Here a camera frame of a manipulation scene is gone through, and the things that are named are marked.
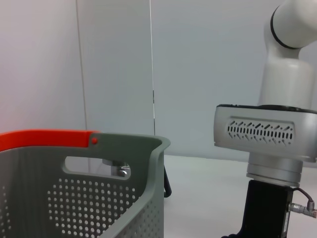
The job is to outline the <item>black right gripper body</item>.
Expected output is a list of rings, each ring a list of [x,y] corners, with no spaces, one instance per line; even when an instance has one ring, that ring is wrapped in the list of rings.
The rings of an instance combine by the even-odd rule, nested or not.
[[[285,238],[293,199],[290,187],[257,180],[248,183],[242,226],[229,238]]]

